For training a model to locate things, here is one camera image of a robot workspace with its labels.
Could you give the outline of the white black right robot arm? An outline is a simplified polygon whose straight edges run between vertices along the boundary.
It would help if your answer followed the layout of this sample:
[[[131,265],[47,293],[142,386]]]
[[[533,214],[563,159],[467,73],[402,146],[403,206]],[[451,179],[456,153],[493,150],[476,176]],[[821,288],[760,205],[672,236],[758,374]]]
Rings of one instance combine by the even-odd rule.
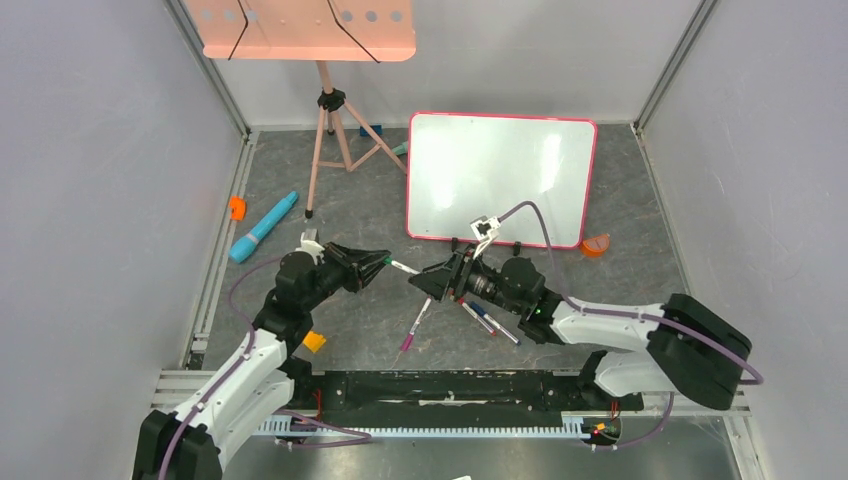
[[[580,400],[591,408],[631,394],[674,392],[725,411],[749,366],[751,341],[684,293],[641,306],[584,302],[549,288],[528,258],[494,268],[460,252],[409,282],[437,301],[478,297],[514,314],[538,344],[600,346],[577,382]]]

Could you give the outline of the pink framed whiteboard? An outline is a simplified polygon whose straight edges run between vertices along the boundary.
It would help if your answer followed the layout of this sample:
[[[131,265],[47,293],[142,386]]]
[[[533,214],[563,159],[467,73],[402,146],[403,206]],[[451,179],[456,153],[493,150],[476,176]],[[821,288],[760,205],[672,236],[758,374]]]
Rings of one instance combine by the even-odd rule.
[[[583,239],[598,125],[590,119],[417,112],[409,121],[406,232],[472,240],[507,214],[497,243],[575,249]]]

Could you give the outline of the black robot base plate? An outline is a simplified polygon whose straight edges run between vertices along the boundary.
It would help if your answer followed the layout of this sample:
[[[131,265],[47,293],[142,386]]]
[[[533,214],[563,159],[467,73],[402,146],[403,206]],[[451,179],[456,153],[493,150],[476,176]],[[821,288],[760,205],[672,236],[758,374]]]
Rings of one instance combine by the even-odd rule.
[[[643,410],[583,375],[550,370],[325,371],[295,388],[287,409],[336,426],[553,427],[564,412]]]

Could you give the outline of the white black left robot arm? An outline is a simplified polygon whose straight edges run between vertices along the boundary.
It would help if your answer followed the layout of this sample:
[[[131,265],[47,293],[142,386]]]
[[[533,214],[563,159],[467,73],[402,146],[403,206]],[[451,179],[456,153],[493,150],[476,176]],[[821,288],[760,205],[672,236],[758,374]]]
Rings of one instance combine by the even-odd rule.
[[[240,346],[189,398],[141,423],[132,478],[222,478],[269,416],[312,399],[311,365],[293,355],[313,328],[312,311],[340,289],[364,289],[390,255],[306,239],[275,259],[275,285]]]

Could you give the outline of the green marker pen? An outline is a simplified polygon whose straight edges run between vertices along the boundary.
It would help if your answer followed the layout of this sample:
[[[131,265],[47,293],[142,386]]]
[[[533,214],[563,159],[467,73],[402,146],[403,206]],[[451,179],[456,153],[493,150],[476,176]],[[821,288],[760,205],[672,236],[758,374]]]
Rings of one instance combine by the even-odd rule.
[[[420,273],[420,271],[413,269],[412,267],[409,267],[409,266],[407,266],[407,265],[405,265],[401,262],[398,262],[394,259],[391,259],[391,258],[384,259],[383,263],[388,265],[388,266],[392,266],[392,267],[394,267],[398,270],[401,270],[401,271],[403,271],[403,272],[405,272],[409,275],[418,275]]]

